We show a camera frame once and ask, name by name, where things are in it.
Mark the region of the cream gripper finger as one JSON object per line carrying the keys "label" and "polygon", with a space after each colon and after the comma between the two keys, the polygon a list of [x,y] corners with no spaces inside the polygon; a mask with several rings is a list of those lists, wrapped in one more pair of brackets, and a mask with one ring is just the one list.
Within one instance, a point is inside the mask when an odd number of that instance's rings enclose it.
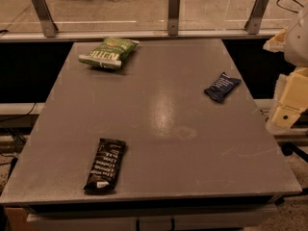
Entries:
{"label": "cream gripper finger", "polygon": [[286,84],[271,121],[278,127],[291,128],[307,109],[308,67],[297,67],[286,77]]}
{"label": "cream gripper finger", "polygon": [[286,45],[287,27],[282,29],[274,37],[270,38],[263,45],[263,49],[272,53],[284,52]]}

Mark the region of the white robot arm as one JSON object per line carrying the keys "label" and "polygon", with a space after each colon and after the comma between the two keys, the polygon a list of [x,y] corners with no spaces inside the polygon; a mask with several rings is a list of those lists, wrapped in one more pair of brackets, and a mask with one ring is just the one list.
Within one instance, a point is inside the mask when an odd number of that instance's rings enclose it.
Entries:
{"label": "white robot arm", "polygon": [[295,66],[288,76],[279,75],[274,91],[276,102],[269,114],[270,124],[290,129],[308,109],[308,5],[263,48],[283,52],[285,61]]}

